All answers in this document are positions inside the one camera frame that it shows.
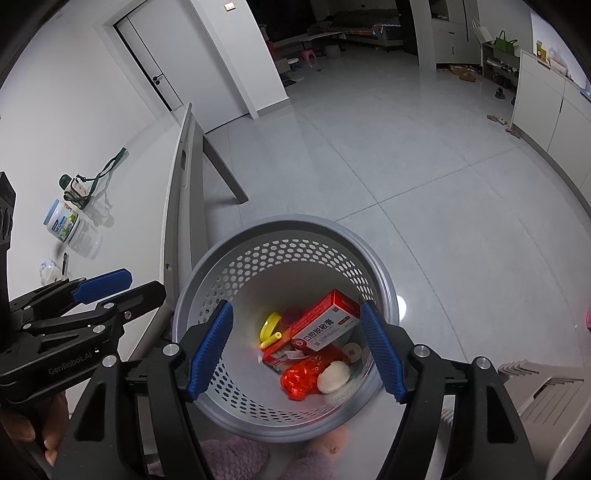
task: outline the gray floor tile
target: gray floor tile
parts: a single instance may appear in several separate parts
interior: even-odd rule
[[[236,197],[213,166],[203,159],[203,196],[207,242],[212,247],[217,241],[242,226]]]
[[[354,213],[339,223],[365,240],[384,262],[396,294],[406,302],[406,315],[400,325],[413,342],[431,346],[444,358],[466,361],[433,289],[379,205]]]
[[[591,355],[591,333],[585,317],[591,304],[591,238],[576,215],[574,194],[555,184],[564,182],[540,158],[539,165],[521,149],[475,166],[517,212],[548,262],[566,297],[584,358]],[[591,220],[586,218],[587,225]]]
[[[292,110],[228,126],[236,178],[250,200],[243,223],[305,213],[339,219],[375,203],[343,159]]]
[[[382,204],[466,356],[581,365],[568,305],[509,206],[466,168]]]
[[[303,114],[378,201],[466,165],[432,130],[371,96],[304,108]]]

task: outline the table leg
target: table leg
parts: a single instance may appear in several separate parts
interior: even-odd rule
[[[224,160],[220,157],[215,147],[210,143],[210,141],[207,139],[205,135],[203,136],[203,153],[209,159],[209,161],[217,170],[217,172],[220,174],[223,181],[226,182],[226,185],[228,185],[228,187],[236,197],[238,203],[246,203],[248,201],[248,196],[246,195],[244,190],[242,190],[242,187],[240,186],[240,184],[238,183],[238,181],[236,180],[228,166],[225,164]]]

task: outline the white foam ball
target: white foam ball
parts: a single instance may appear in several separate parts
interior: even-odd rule
[[[351,369],[345,362],[332,362],[318,375],[318,390],[323,394],[336,392],[351,377]]]

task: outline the door handle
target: door handle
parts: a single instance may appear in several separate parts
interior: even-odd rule
[[[156,75],[156,77],[152,77],[152,81],[154,82],[155,85],[160,85],[160,77],[163,77],[164,73],[161,73],[160,75]]]

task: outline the human hand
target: human hand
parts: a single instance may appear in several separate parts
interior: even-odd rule
[[[43,425],[41,437],[45,448],[45,459],[53,466],[57,459],[57,449],[66,436],[70,416],[66,393],[58,393],[49,408]],[[35,429],[31,422],[20,413],[3,410],[0,411],[0,423],[4,426],[6,433],[12,440],[19,442],[32,442],[35,440]]]

